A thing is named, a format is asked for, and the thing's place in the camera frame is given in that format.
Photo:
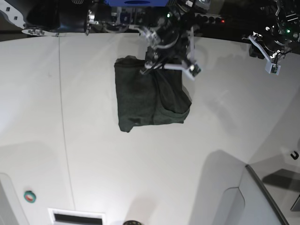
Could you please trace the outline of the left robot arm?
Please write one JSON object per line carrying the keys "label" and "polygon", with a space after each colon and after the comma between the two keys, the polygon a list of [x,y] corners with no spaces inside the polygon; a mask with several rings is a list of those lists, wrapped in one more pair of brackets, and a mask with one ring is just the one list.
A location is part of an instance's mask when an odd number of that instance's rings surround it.
{"label": "left robot arm", "polygon": [[253,58],[270,58],[279,64],[288,53],[300,46],[300,2],[298,0],[260,0],[256,7],[253,39],[266,52],[251,44]]}

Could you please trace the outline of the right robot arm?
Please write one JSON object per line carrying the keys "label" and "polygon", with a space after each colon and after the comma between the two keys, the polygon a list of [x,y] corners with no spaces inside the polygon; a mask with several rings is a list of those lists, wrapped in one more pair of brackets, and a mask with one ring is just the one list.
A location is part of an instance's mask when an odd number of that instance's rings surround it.
{"label": "right robot arm", "polygon": [[201,71],[194,59],[195,15],[169,0],[3,0],[0,11],[31,36],[134,30],[148,45],[143,74],[172,69],[194,78]]}

